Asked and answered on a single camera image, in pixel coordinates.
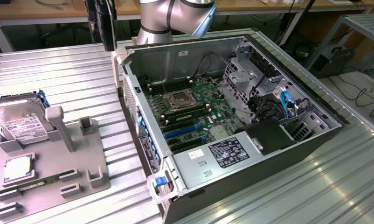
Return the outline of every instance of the pcie slot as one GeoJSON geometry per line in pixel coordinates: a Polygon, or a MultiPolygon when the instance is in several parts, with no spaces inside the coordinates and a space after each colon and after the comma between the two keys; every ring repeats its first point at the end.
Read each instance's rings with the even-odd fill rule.
{"type": "Polygon", "coordinates": [[[169,139],[169,138],[177,137],[177,136],[179,136],[179,135],[182,135],[182,134],[194,132],[194,131],[198,130],[199,126],[201,126],[201,123],[199,123],[199,124],[195,124],[195,125],[191,126],[191,127],[183,128],[183,129],[181,129],[181,130],[178,130],[178,131],[174,131],[174,132],[171,132],[171,133],[167,133],[167,134],[165,135],[165,138],[169,139]]]}
{"type": "Polygon", "coordinates": [[[170,140],[167,141],[167,144],[169,144],[169,145],[173,145],[173,144],[175,144],[175,143],[178,143],[178,142],[179,142],[178,139],[170,139],[170,140]]]}
{"type": "Polygon", "coordinates": [[[191,147],[198,147],[206,144],[206,135],[201,136],[199,138],[195,138],[190,141],[186,141],[181,144],[177,144],[174,146],[170,146],[170,149],[173,151],[179,151],[179,150],[187,150],[191,147]]]}

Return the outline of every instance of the power supply label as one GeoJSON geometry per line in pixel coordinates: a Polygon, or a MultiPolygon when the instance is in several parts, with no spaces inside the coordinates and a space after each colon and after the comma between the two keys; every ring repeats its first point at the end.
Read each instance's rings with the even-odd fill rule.
{"type": "Polygon", "coordinates": [[[12,137],[19,141],[47,136],[47,131],[39,120],[39,117],[30,117],[2,123],[12,137]]]}
{"type": "Polygon", "coordinates": [[[213,144],[210,150],[222,168],[227,168],[250,158],[237,137],[213,144]]]}

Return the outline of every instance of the blue pcie slot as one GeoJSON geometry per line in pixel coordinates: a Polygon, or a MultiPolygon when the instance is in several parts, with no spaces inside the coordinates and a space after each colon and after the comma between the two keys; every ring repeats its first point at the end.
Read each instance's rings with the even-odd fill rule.
{"type": "Polygon", "coordinates": [[[175,131],[175,132],[171,132],[171,133],[169,133],[169,134],[165,135],[165,138],[169,139],[169,138],[171,138],[171,137],[179,136],[179,135],[186,134],[186,133],[189,133],[189,132],[194,132],[194,131],[198,130],[199,126],[201,126],[201,123],[199,123],[199,124],[195,124],[195,125],[191,126],[191,127],[185,128],[185,129],[182,129],[182,130],[178,130],[178,131],[175,131]]]}

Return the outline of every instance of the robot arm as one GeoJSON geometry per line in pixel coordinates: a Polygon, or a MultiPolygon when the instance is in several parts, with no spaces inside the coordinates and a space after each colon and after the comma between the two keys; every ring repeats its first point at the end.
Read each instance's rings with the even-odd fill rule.
{"type": "MultiPolygon", "coordinates": [[[[138,44],[173,41],[171,29],[197,37],[206,35],[217,12],[214,0],[141,0],[141,3],[138,44]]],[[[86,0],[86,8],[93,32],[101,33],[106,51],[115,51],[115,0],[86,0]]]]}
{"type": "Polygon", "coordinates": [[[214,0],[141,0],[142,29],[138,44],[173,41],[171,29],[203,37],[217,6],[214,0]]]}

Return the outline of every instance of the aluminum profile table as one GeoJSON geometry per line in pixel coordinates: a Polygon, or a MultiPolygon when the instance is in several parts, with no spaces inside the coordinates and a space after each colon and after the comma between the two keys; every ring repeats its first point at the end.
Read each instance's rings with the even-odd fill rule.
{"type": "MultiPolygon", "coordinates": [[[[374,126],[261,32],[245,29],[209,36],[246,33],[266,46],[352,125],[304,162],[178,223],[374,223],[374,126]]],[[[99,120],[113,183],[109,190],[39,212],[16,224],[70,223],[71,220],[162,223],[115,96],[110,66],[110,55],[99,44],[2,54],[0,93],[40,87],[51,103],[64,107],[67,122],[84,115],[99,120]]]]}
{"type": "Polygon", "coordinates": [[[329,32],[329,35],[326,36],[324,42],[321,43],[318,49],[309,57],[305,67],[310,69],[325,49],[325,47],[329,45],[330,41],[333,40],[334,36],[338,33],[338,30],[341,26],[346,24],[350,26],[353,30],[360,32],[362,35],[365,35],[368,38],[370,38],[374,41],[374,14],[362,14],[362,15],[342,15],[333,27],[333,29],[329,32]]]}

